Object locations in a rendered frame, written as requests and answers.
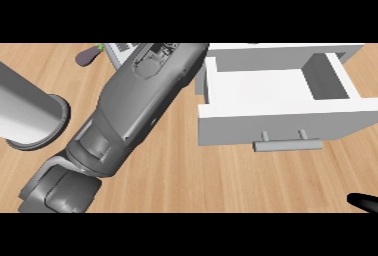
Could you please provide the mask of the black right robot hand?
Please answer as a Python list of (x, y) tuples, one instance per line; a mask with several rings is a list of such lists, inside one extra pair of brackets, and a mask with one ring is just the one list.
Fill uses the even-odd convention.
[(350, 193), (347, 195), (347, 202), (366, 212), (378, 214), (378, 197), (360, 193)]

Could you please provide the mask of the white open drawer box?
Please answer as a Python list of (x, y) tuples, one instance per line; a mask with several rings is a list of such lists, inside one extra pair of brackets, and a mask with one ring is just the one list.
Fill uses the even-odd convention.
[(333, 53), (314, 53), (299, 67), (221, 71), (218, 57), (205, 59), (206, 104), (360, 99)]

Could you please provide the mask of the grey metal can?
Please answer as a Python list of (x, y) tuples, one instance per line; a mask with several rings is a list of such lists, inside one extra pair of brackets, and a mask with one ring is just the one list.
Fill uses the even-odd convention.
[(71, 119), (71, 106), (47, 94), (0, 62), (0, 138), (11, 148), (32, 151), (60, 136)]

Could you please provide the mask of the white cabinet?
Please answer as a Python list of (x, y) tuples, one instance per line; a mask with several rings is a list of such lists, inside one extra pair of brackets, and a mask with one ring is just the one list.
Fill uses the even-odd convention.
[(221, 72), (299, 70), (314, 99), (348, 99), (342, 64), (363, 43), (211, 43), (206, 56)]

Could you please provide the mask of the pale grey ribbed appliance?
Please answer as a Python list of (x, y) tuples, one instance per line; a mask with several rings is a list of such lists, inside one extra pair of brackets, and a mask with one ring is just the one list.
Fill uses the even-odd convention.
[(115, 69), (128, 69), (137, 59), (144, 43), (104, 43), (104, 52)]

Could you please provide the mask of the purple eggplant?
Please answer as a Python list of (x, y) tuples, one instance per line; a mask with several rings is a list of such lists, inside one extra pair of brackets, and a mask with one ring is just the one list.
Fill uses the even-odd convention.
[(91, 64), (93, 60), (96, 59), (97, 55), (103, 51), (103, 45), (97, 44), (84, 51), (81, 51), (76, 56), (75, 56), (75, 63), (81, 66), (85, 67), (87, 65)]

